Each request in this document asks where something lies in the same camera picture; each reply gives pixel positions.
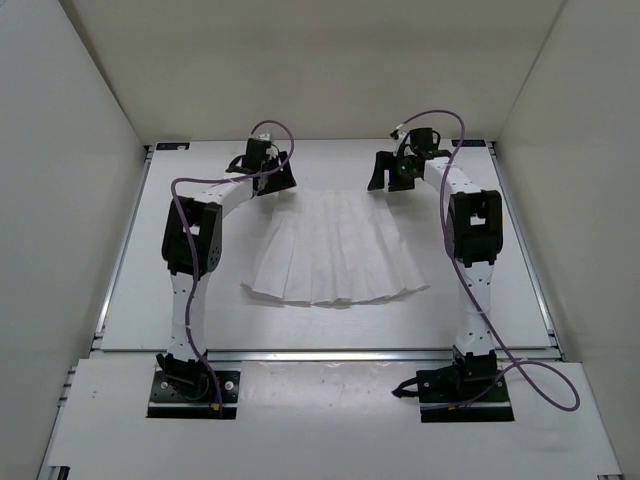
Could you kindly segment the white pleated skirt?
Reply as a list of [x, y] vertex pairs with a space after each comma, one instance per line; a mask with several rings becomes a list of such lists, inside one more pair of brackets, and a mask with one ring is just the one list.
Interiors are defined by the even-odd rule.
[[383, 194], [311, 189], [276, 196], [242, 284], [300, 305], [388, 301], [429, 286]]

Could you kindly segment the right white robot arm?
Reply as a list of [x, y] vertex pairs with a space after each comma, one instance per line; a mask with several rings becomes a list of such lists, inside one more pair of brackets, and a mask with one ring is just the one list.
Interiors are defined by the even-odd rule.
[[390, 134], [391, 151], [376, 153], [369, 191], [408, 191], [420, 179], [439, 195], [444, 246], [459, 277], [460, 323], [454, 355], [488, 356], [495, 343], [486, 319], [491, 310], [491, 281], [503, 247], [502, 196], [480, 188], [440, 148], [440, 134], [428, 127]]

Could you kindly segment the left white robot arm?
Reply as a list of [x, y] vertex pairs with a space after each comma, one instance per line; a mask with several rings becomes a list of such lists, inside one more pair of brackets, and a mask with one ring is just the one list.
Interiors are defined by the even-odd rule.
[[197, 398], [209, 385], [207, 370], [193, 362], [206, 358], [205, 296], [222, 256], [224, 218], [256, 197], [295, 186], [290, 153], [280, 150], [269, 134], [249, 137], [245, 152], [220, 179], [182, 177], [171, 182], [161, 255], [170, 274], [173, 314], [162, 362], [184, 363], [173, 382], [185, 397]]

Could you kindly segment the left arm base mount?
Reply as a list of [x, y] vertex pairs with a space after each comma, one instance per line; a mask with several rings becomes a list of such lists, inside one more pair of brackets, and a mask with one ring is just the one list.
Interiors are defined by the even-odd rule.
[[218, 370], [213, 376], [199, 360], [156, 355], [147, 417], [152, 419], [234, 420], [241, 372]]

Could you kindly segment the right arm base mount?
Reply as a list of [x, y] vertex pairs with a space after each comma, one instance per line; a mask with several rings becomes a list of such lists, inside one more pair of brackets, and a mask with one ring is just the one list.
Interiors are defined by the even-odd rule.
[[416, 398], [423, 423], [483, 423], [515, 420], [495, 351], [485, 355], [455, 351], [446, 367], [418, 370], [393, 391]]

